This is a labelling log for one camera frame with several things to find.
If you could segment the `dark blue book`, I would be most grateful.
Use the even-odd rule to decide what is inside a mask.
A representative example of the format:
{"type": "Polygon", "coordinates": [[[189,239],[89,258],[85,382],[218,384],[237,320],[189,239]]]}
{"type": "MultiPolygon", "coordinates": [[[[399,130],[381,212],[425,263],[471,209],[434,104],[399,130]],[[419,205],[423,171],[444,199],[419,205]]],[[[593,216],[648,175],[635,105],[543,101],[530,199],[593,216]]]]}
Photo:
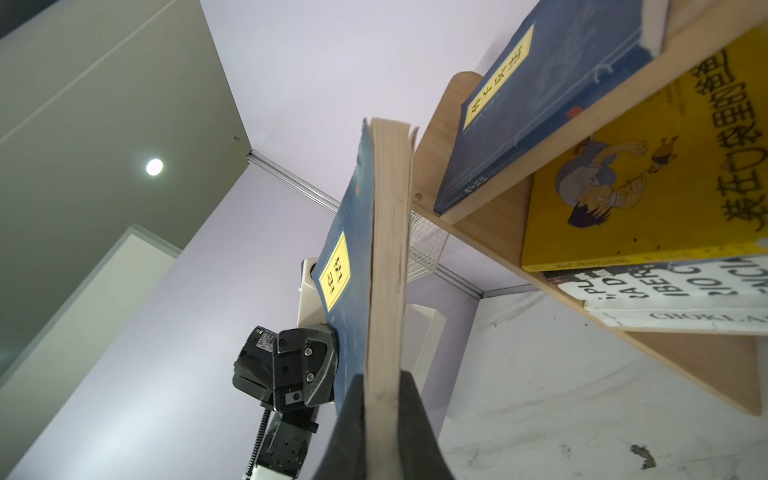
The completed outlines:
{"type": "Polygon", "coordinates": [[[406,123],[362,124],[355,170],[312,278],[338,343],[335,405],[362,389],[370,479],[403,476],[398,446],[413,139],[406,123]]]}
{"type": "Polygon", "coordinates": [[[464,102],[443,215],[657,57],[666,1],[539,2],[464,102]]]}

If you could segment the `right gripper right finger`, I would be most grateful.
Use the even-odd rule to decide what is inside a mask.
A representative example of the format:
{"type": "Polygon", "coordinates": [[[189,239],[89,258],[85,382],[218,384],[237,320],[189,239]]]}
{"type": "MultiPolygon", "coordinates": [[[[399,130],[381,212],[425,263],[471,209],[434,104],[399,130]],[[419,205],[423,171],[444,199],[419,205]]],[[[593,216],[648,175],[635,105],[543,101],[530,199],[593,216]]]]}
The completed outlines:
{"type": "Polygon", "coordinates": [[[398,446],[405,480],[453,480],[410,372],[400,371],[398,446]]]}

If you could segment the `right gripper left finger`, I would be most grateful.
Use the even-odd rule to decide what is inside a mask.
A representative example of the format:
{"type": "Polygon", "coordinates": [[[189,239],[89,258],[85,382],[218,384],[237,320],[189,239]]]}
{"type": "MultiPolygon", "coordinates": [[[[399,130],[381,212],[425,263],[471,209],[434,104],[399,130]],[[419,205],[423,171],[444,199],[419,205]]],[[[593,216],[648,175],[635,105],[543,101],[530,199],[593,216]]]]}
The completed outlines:
{"type": "Polygon", "coordinates": [[[343,408],[313,480],[366,478],[364,378],[356,375],[347,389],[343,408]]]}

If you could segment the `yellow book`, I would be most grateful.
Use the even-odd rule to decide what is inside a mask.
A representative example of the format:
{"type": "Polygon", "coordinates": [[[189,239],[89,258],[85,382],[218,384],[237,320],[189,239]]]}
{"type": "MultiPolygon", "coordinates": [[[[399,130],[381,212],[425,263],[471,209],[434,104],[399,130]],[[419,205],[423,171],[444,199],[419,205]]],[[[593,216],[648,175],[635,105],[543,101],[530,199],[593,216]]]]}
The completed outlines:
{"type": "Polygon", "coordinates": [[[539,169],[529,272],[767,251],[760,25],[539,169]]]}

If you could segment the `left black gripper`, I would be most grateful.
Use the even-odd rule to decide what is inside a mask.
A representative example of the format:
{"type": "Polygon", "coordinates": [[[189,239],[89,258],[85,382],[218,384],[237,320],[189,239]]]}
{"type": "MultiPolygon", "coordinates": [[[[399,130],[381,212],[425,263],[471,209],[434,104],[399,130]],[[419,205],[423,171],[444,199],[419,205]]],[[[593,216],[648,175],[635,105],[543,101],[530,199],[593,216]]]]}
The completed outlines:
{"type": "Polygon", "coordinates": [[[233,386],[287,413],[335,400],[338,340],[325,324],[273,332],[256,327],[234,362],[233,386]]]}

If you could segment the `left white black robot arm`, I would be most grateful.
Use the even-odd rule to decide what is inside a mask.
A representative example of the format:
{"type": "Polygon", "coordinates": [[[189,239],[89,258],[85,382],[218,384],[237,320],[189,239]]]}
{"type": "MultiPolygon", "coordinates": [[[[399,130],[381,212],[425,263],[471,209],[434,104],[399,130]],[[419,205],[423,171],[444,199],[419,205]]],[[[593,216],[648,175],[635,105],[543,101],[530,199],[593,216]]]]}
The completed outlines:
{"type": "MultiPolygon", "coordinates": [[[[298,326],[275,333],[256,327],[235,363],[233,386],[264,409],[247,479],[296,479],[305,463],[320,406],[340,405],[346,394],[334,386],[339,375],[339,332],[325,322],[311,274],[317,261],[301,263],[298,326]]],[[[398,434],[406,479],[449,479],[420,398],[445,325],[434,309],[405,310],[405,357],[401,372],[398,434]]]]}

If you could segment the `white book with photo cover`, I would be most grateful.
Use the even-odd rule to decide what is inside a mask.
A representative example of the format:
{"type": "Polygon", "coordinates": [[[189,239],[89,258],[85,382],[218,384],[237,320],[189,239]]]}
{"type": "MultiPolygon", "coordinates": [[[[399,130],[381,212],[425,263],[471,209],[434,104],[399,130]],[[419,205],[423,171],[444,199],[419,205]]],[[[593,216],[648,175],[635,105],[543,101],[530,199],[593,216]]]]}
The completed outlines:
{"type": "Polygon", "coordinates": [[[594,310],[590,314],[622,329],[767,335],[767,309],[594,310]]]}

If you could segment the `white book with black lettering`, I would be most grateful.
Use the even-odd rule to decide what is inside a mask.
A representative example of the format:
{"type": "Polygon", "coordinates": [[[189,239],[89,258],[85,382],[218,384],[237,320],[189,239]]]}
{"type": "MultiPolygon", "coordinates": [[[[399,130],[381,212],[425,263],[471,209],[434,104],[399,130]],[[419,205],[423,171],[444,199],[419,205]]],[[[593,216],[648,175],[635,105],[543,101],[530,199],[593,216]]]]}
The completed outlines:
{"type": "Polygon", "coordinates": [[[580,301],[767,293],[767,257],[550,271],[545,279],[580,301]]]}

